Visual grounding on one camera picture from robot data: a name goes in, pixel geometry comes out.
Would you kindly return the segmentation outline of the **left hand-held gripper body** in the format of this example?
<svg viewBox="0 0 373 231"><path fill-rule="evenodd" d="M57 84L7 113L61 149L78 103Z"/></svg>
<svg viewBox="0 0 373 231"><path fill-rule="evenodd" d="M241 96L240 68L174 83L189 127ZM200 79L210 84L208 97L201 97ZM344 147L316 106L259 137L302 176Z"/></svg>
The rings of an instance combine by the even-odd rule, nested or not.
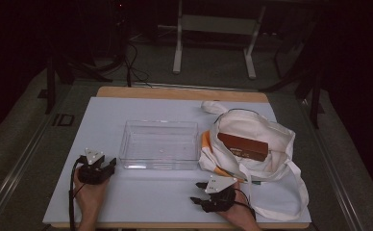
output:
<svg viewBox="0 0 373 231"><path fill-rule="evenodd" d="M79 168L78 178L81 182L90 185L99 185L113 175L113 173L108 172L107 166L102 166L105 162L105 154L103 151L86 148L83 156L87 157L87 164L82 164Z"/></svg>

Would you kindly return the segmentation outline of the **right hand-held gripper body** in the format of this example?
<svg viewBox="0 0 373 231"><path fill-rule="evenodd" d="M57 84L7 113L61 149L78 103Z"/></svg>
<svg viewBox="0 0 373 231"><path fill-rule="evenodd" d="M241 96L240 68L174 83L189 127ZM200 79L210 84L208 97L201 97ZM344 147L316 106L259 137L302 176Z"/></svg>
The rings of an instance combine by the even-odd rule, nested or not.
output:
<svg viewBox="0 0 373 231"><path fill-rule="evenodd" d="M236 178L212 175L208 182L202 184L202 189L210 196L202 201L202 209L209 212L226 212L235 203L236 193L234 184Z"/></svg>

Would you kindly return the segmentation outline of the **clear plastic container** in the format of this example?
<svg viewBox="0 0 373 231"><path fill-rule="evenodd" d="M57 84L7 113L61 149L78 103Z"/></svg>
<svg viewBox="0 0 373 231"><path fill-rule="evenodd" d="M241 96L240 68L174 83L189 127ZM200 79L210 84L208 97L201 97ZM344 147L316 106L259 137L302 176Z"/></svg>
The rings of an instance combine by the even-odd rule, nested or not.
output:
<svg viewBox="0 0 373 231"><path fill-rule="evenodd" d="M124 127L119 160L127 169L197 169L198 124L128 120Z"/></svg>

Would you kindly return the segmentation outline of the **brown rectangular box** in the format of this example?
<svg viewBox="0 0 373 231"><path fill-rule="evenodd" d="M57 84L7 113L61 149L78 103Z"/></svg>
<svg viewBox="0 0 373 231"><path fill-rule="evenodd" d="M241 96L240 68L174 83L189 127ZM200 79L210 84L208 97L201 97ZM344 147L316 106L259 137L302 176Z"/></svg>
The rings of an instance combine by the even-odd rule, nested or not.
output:
<svg viewBox="0 0 373 231"><path fill-rule="evenodd" d="M219 133L218 139L235 156L263 162L268 155L268 143Z"/></svg>

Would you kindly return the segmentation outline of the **cream canvas tote bag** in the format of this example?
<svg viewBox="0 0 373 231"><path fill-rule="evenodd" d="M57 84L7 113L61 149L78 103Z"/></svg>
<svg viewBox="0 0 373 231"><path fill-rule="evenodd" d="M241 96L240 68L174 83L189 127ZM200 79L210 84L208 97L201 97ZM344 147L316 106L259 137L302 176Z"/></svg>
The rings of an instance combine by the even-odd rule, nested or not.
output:
<svg viewBox="0 0 373 231"><path fill-rule="evenodd" d="M301 217L308 206L309 194L300 168L292 162L295 133L254 111L227 109L216 101L204 101L201 108L216 115L217 119L211 129L202 135L200 167L247 183L274 182L291 173L296 182L294 190L300 199L299 210L292 214L257 206L255 211L265 218L280 221ZM221 135L265 143L265 158L261 161L239 154L235 148L226 146L226 142L220 139Z"/></svg>

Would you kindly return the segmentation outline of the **person's left hand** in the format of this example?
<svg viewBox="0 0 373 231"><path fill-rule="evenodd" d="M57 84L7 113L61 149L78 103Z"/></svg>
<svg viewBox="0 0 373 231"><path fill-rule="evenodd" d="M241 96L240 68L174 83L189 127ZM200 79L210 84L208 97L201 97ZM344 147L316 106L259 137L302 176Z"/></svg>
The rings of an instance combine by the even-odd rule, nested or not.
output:
<svg viewBox="0 0 373 231"><path fill-rule="evenodd" d="M79 169L74 172L73 195L81 209L83 217L97 217L103 206L105 194L110 180L105 180L99 185L90 185L81 182L78 178Z"/></svg>

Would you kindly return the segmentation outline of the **person's right hand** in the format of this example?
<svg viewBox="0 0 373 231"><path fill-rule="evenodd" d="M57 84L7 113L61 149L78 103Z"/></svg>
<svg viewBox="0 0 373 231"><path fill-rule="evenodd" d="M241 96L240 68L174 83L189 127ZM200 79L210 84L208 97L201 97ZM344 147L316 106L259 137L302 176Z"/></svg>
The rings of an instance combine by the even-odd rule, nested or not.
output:
<svg viewBox="0 0 373 231"><path fill-rule="evenodd" d="M235 225L235 222L238 220L247 220L255 218L252 215L251 210L249 209L248 200L246 196L240 189L239 183L234 183L234 188L236 192L235 204L226 212L218 212L218 214L230 222L232 225Z"/></svg>

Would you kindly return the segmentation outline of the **white table mat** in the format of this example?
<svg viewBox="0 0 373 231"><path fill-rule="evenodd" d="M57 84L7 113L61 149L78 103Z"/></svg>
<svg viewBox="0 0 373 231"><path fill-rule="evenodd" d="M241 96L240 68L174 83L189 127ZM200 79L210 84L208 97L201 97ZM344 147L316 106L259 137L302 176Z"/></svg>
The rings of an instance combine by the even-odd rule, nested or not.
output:
<svg viewBox="0 0 373 231"><path fill-rule="evenodd" d="M108 161L118 157L129 120L159 120L162 125L168 121L195 122L198 132L203 133L216 121L216 116L205 112L201 104L200 100L91 98L43 221L55 227L69 225L71 169L87 148L103 152ZM118 163L99 221L103 226L118 227L225 227L227 222L223 218L204 212L190 200L193 196L206 196L195 184L207 181L210 175L197 164L190 170L160 170L126 169Z"/></svg>

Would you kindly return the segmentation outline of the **black metal stand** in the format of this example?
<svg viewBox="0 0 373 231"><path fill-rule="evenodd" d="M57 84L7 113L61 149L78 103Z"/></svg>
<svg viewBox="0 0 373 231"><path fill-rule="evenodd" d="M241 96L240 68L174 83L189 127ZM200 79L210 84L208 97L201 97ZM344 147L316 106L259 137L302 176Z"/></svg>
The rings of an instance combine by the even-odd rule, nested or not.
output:
<svg viewBox="0 0 373 231"><path fill-rule="evenodd" d="M260 92L273 92L294 82L298 83L294 91L297 99L305 100L311 94L310 121L315 129L318 125L319 98L323 67L321 64L310 64L306 67L294 65L278 83L260 89Z"/></svg>
<svg viewBox="0 0 373 231"><path fill-rule="evenodd" d="M100 81L100 82L111 82L111 79L103 77L98 74L95 70L86 67L84 64L75 61L73 58L64 55L64 54L54 54L49 57L47 60L47 70L46 70L46 89L43 91L43 97L47 101L47 108L45 113L49 115L56 105L56 78L55 75L60 77L60 80L63 83L71 85L75 77L72 74L71 69L77 68L80 71L83 71L89 77Z"/></svg>

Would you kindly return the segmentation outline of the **wooden table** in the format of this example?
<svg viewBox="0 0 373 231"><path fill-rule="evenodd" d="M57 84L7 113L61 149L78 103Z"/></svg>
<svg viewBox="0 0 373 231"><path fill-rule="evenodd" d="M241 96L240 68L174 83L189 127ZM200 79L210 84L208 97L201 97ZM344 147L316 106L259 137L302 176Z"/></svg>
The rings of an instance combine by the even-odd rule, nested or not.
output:
<svg viewBox="0 0 373 231"><path fill-rule="evenodd" d="M236 107L251 109L265 116L269 120L274 120L273 109L268 97L260 92L243 92L243 91L224 91L224 90L182 90L182 89L149 89L149 88L124 88L124 87L102 87L94 97L113 97L113 98L140 98L140 99L169 99L169 100L205 100L220 101L227 107ZM100 221L98 224L102 228L138 228L138 229L228 229L228 221L225 227L198 227L192 225L182 227L172 227L165 225L159 227L135 227L127 224L123 227L106 225L103 226Z"/></svg>

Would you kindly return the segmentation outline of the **white metal stand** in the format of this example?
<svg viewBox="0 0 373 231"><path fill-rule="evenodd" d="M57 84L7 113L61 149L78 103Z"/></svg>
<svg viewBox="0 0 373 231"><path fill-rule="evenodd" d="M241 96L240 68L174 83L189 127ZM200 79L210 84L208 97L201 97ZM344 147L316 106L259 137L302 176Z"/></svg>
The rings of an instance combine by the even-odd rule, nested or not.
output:
<svg viewBox="0 0 373 231"><path fill-rule="evenodd" d="M183 31L196 31L207 33L234 34L250 36L250 43L243 49L243 57L246 64L248 78L257 78L252 53L260 34L260 28L265 15L266 6L261 6L255 19L217 17L183 13L183 0L178 0L177 13L177 41L172 72L179 74L183 57Z"/></svg>

